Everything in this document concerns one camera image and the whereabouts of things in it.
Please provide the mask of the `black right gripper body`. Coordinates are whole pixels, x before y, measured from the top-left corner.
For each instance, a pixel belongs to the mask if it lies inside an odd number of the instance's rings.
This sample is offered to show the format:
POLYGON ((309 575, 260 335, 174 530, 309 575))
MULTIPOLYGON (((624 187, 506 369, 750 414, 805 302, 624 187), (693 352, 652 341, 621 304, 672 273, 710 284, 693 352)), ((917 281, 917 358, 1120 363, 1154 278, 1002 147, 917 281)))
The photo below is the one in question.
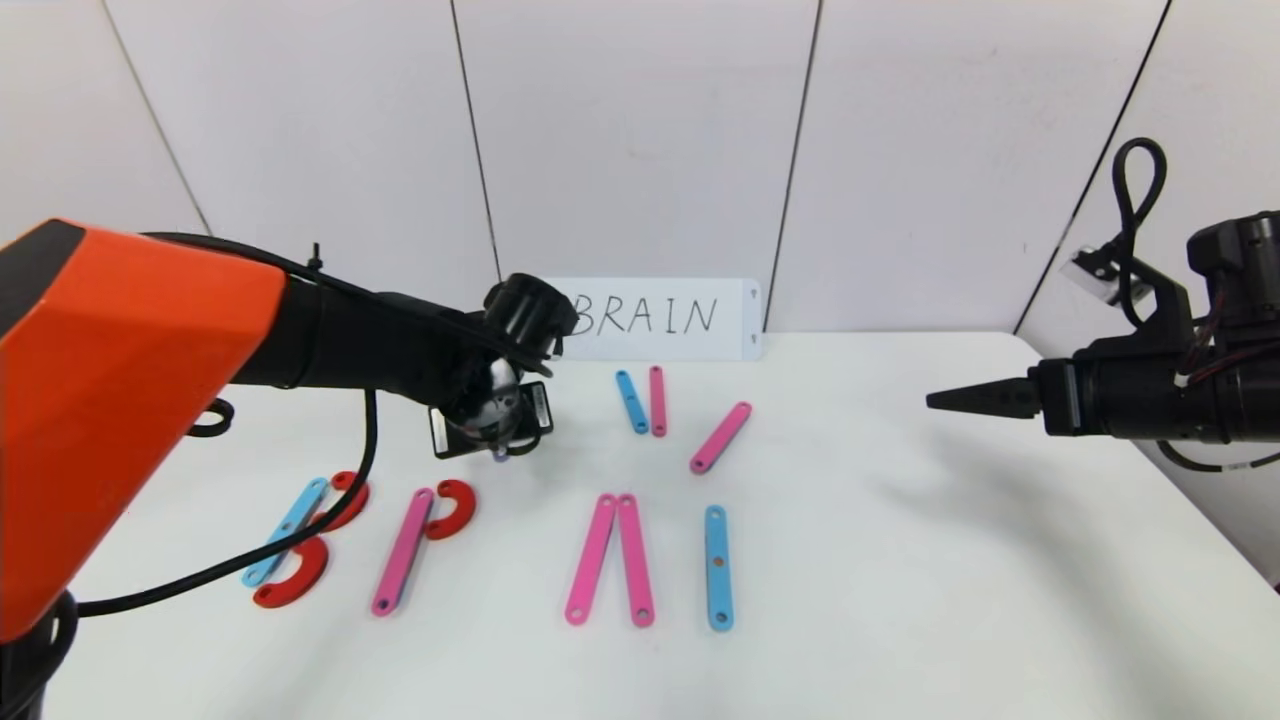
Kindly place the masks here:
POLYGON ((1042 361, 1036 380, 1050 436, 1188 439, 1190 415, 1160 357, 1042 361))

